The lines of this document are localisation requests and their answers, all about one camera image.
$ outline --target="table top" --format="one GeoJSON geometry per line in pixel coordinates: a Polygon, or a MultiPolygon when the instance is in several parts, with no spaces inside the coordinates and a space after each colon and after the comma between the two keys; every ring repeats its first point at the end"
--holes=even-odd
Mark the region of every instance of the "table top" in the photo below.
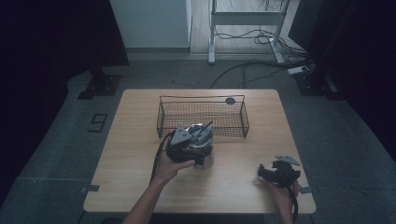
{"type": "MultiPolygon", "coordinates": [[[[262,163],[271,169],[275,156],[301,163],[277,91],[274,90],[127,90],[123,93],[84,203],[88,212],[129,212],[149,184],[162,139],[156,130],[161,95],[245,95],[247,137],[214,137],[210,169],[181,170],[163,189],[154,212],[275,213],[270,192],[257,176],[262,163]]],[[[308,182],[302,166],[298,181],[308,182]]],[[[312,194],[298,196],[299,213],[316,210],[312,194]]]]}

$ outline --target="black wire basket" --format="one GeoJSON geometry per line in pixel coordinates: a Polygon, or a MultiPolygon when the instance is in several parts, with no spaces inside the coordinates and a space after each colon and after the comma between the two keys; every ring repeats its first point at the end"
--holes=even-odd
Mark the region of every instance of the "black wire basket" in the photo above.
{"type": "Polygon", "coordinates": [[[160,96],[157,132],[162,138],[180,125],[208,124],[214,136],[247,137],[248,113],[245,95],[160,96]]]}

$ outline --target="dark background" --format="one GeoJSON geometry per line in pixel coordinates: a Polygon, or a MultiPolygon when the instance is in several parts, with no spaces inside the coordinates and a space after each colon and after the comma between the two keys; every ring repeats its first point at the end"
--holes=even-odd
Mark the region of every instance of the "dark background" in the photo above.
{"type": "Polygon", "coordinates": [[[302,0],[290,28],[317,64],[311,84],[328,76],[394,160],[395,22],[394,1],[302,0]]]}
{"type": "Polygon", "coordinates": [[[109,1],[2,1],[0,202],[89,66],[128,65],[109,1]]]}

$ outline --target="metal shelf frame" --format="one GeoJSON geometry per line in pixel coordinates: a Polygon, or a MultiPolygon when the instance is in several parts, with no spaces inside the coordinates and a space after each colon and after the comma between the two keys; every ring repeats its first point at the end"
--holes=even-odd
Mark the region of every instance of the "metal shelf frame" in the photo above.
{"type": "Polygon", "coordinates": [[[278,63],[284,63],[281,54],[281,47],[278,44],[279,35],[285,21],[289,2],[286,0],[283,8],[279,12],[217,12],[216,1],[212,1],[212,10],[210,12],[210,37],[209,37],[209,59],[210,64],[215,63],[215,28],[217,25],[275,25],[276,32],[274,38],[270,38],[271,49],[276,56],[278,63]]]}

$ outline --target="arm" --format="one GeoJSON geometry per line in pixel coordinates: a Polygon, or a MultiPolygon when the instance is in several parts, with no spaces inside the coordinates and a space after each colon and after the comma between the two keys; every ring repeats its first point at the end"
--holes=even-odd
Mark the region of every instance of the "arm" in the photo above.
{"type": "MultiPolygon", "coordinates": [[[[282,224],[292,224],[293,223],[293,214],[291,209],[293,208],[293,203],[291,201],[289,192],[286,189],[279,188],[273,182],[269,180],[264,180],[266,186],[268,186],[269,190],[271,191],[272,197],[276,204],[276,207],[279,211],[280,221],[282,224]]],[[[295,190],[295,195],[297,197],[298,193],[300,192],[301,185],[294,183],[291,186],[292,189],[295,190]]]]}
{"type": "MultiPolygon", "coordinates": [[[[169,145],[168,138],[163,145],[163,150],[166,150],[169,145]]],[[[140,199],[134,205],[127,217],[122,221],[122,224],[147,224],[154,211],[155,205],[160,198],[161,192],[165,185],[177,175],[181,169],[194,165],[194,161],[185,161],[182,163],[174,163],[163,151],[161,152],[160,160],[158,162],[157,174],[152,179],[152,182],[142,194],[140,199]]]]}

